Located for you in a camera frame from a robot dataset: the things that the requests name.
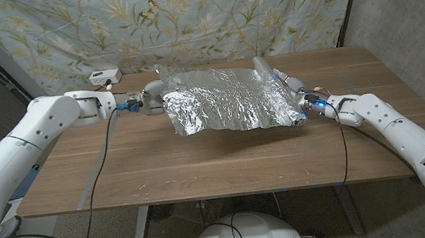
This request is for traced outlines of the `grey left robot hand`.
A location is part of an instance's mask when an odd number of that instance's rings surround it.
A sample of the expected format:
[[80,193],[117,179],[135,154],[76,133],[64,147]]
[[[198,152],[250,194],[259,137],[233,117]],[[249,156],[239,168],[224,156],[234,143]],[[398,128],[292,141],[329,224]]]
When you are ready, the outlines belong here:
[[117,109],[125,112],[138,112],[153,116],[164,114],[162,92],[166,85],[160,80],[152,81],[141,91],[132,93],[114,93]]

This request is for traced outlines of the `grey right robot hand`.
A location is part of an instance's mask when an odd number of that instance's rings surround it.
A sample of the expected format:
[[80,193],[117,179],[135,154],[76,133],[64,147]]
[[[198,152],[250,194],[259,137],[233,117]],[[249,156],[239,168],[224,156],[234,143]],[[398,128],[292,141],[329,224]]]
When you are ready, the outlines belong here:
[[274,68],[274,75],[285,86],[291,98],[297,104],[300,112],[306,117],[307,112],[318,115],[324,115],[328,105],[326,99],[316,93],[314,90],[306,90],[297,77],[291,77],[288,74]]

